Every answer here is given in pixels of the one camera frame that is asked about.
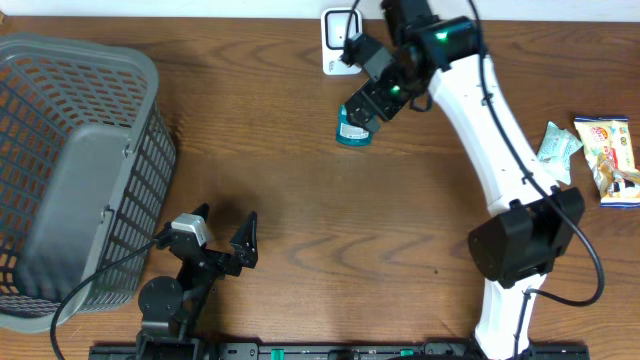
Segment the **green wet wipes pack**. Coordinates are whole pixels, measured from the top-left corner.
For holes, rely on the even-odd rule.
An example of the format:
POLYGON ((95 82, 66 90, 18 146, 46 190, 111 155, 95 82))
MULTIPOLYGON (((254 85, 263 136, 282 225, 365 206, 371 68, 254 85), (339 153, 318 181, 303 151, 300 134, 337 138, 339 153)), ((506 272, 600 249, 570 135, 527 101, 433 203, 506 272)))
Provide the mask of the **green wet wipes pack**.
POLYGON ((570 185, 571 156, 582 147, 582 142, 575 135, 549 121, 537 159, 554 180, 570 185))

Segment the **teal mouthwash bottle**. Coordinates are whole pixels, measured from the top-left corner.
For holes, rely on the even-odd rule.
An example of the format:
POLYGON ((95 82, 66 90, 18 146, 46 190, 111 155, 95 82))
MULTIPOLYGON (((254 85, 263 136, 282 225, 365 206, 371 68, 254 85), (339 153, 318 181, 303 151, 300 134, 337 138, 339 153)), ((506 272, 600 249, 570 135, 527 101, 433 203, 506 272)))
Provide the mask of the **teal mouthwash bottle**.
POLYGON ((368 146, 372 142, 371 133, 360 127, 353 126, 347 121, 347 110, 344 105, 340 106, 338 113, 336 141, 339 144, 351 147, 368 146))

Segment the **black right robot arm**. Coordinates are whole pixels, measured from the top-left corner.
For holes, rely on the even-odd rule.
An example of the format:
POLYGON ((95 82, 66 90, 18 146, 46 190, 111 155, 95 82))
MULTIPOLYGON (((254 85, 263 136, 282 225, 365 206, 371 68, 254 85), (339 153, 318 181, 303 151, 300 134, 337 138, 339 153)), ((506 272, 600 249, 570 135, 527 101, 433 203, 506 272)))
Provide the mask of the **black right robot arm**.
POLYGON ((476 21, 441 19, 424 1, 385 1, 381 9, 391 45, 358 33, 348 38, 342 56, 369 76, 345 104, 347 121, 373 133, 419 97, 446 115, 489 214, 468 237, 485 280, 475 350, 486 359, 530 354, 527 330, 536 293, 566 251, 583 199, 576 189, 561 189, 537 160, 500 89, 476 21))

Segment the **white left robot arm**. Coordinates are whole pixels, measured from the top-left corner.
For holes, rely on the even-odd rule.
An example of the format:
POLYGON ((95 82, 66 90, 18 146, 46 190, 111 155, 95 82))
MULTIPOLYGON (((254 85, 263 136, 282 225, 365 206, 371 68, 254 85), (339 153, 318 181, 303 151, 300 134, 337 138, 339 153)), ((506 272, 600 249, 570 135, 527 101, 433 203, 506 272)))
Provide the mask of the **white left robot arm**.
POLYGON ((166 223, 155 237, 157 248, 168 249, 182 265, 176 276, 155 277, 139 293, 142 321, 133 355, 137 360, 217 357, 216 347, 194 332, 215 282, 256 266, 258 215, 248 215, 230 240, 233 251, 225 253, 207 247, 213 238, 208 214, 209 205, 203 203, 166 223))

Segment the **large snack bag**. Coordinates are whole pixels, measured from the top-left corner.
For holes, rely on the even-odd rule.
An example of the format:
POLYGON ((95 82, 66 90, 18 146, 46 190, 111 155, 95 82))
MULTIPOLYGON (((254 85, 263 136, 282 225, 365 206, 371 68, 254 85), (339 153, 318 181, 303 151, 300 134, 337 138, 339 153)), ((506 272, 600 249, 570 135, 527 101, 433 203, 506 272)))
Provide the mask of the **large snack bag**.
POLYGON ((574 126, 600 194, 600 206, 639 207, 636 168, 629 119, 624 116, 577 116, 574 126))

